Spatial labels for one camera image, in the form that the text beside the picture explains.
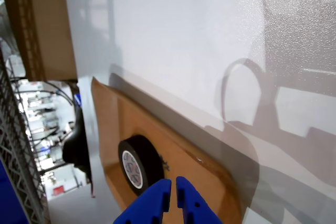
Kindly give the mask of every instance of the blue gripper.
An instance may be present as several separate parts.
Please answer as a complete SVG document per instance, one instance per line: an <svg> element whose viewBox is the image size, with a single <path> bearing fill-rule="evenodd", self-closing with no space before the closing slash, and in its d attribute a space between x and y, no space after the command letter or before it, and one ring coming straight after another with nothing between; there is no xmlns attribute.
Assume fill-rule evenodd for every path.
<svg viewBox="0 0 336 224"><path fill-rule="evenodd" d="M169 211L172 182L161 179L142 193L113 224L161 224ZM193 185L176 178L177 207L183 208L184 224L222 224Z"/></svg>

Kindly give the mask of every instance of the black tape roll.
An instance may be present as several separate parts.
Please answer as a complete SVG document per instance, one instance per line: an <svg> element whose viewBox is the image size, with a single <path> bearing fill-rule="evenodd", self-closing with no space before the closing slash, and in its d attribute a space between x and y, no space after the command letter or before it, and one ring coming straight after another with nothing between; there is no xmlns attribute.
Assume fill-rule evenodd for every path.
<svg viewBox="0 0 336 224"><path fill-rule="evenodd" d="M121 141L118 154L124 176L136 195L164 178L160 156L146 137L135 135Z"/></svg>

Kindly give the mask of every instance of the wire shelf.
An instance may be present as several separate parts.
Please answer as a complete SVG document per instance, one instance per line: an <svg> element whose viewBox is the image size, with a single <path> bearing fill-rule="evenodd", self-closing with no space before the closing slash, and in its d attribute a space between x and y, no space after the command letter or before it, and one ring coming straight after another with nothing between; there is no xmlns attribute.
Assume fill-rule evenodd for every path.
<svg viewBox="0 0 336 224"><path fill-rule="evenodd" d="M13 93L0 48L0 159L24 212L31 223L50 223L47 198L35 163L35 150L26 135L27 120L20 113L22 102Z"/></svg>

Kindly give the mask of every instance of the cardboard sheet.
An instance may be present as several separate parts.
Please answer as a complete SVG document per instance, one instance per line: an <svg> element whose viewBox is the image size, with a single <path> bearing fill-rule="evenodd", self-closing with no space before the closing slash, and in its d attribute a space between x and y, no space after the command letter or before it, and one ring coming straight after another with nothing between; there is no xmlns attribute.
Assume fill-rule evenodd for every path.
<svg viewBox="0 0 336 224"><path fill-rule="evenodd" d="M183 223L182 210L177 208L177 176L187 178L224 223L241 223L236 186L224 167L121 92L102 85L95 78L91 91L98 120L102 166L122 210L137 196L123 175L118 144L134 134L141 134L162 156L165 178L172 180L170 210L164 214L163 223Z"/></svg>

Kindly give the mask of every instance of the blue shelf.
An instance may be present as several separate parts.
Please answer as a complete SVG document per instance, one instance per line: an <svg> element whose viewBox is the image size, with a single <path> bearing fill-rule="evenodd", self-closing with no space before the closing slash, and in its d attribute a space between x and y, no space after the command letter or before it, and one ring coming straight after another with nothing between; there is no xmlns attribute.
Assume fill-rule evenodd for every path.
<svg viewBox="0 0 336 224"><path fill-rule="evenodd" d="M6 170L0 161L0 223L29 224L22 206L15 194Z"/></svg>

